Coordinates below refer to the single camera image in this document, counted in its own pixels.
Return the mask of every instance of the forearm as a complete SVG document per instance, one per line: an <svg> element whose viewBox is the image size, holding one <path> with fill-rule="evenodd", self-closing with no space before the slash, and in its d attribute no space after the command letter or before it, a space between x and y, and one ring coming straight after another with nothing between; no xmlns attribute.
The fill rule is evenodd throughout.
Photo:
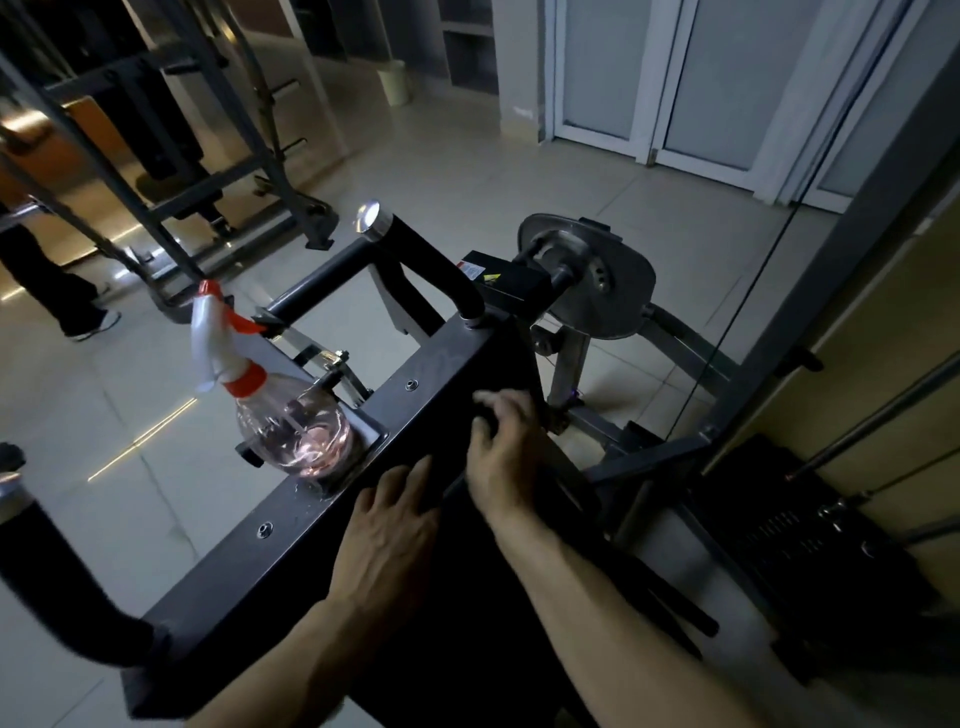
<svg viewBox="0 0 960 728"><path fill-rule="evenodd" d="M188 728L318 726L380 642L376 621L322 601L188 722Z"/></svg>
<svg viewBox="0 0 960 728"><path fill-rule="evenodd" d="M492 529L602 728L757 725L719 681L536 516L515 514L493 521Z"/></svg>

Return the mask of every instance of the spray bottle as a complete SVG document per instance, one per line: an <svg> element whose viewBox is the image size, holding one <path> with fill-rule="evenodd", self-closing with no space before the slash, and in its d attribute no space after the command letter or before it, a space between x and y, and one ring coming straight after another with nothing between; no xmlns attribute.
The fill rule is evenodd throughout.
<svg viewBox="0 0 960 728"><path fill-rule="evenodd" d="M233 333L264 330L226 303L215 280L200 285L193 303L191 346L201 392L223 384L236 399L237 424L253 452L276 468L322 478L348 459L353 434L336 399L292 376L268 374L240 354Z"/></svg>

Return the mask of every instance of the black pants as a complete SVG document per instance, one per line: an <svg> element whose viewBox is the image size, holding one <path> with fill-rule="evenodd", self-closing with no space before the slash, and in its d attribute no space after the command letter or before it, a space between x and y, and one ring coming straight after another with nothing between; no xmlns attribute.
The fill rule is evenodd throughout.
<svg viewBox="0 0 960 728"><path fill-rule="evenodd" d="M0 214L6 210L0 206ZM40 249L33 234L23 226L0 233L0 262L13 279L37 299L60 323L64 335L92 331L106 312L93 305L97 287L65 273Z"/></svg>

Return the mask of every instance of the left hand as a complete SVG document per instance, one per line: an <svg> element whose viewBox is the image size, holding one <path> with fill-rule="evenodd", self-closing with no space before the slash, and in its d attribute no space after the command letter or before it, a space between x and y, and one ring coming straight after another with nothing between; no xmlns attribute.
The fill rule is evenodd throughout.
<svg viewBox="0 0 960 728"><path fill-rule="evenodd" d="M386 471L376 488L360 492L340 544L327 600L385 625L399 627L413 616L426 592L430 554L440 509L419 512L430 456L413 470Z"/></svg>

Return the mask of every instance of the hand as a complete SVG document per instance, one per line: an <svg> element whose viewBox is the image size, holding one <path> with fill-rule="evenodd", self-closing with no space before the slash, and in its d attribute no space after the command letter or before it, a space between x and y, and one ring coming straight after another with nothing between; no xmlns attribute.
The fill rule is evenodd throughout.
<svg viewBox="0 0 960 728"><path fill-rule="evenodd" d="M540 462L537 411L530 395L516 389L479 391L473 400L493 410L499 423L474 418L467 452L467 484L477 508L491 526L514 513L533 513L534 478Z"/></svg>
<svg viewBox="0 0 960 728"><path fill-rule="evenodd" d="M391 468L376 488L360 492L326 601L347 602L388 631L417 610L440 524L440 509L418 512L429 472L427 455L413 470Z"/></svg>

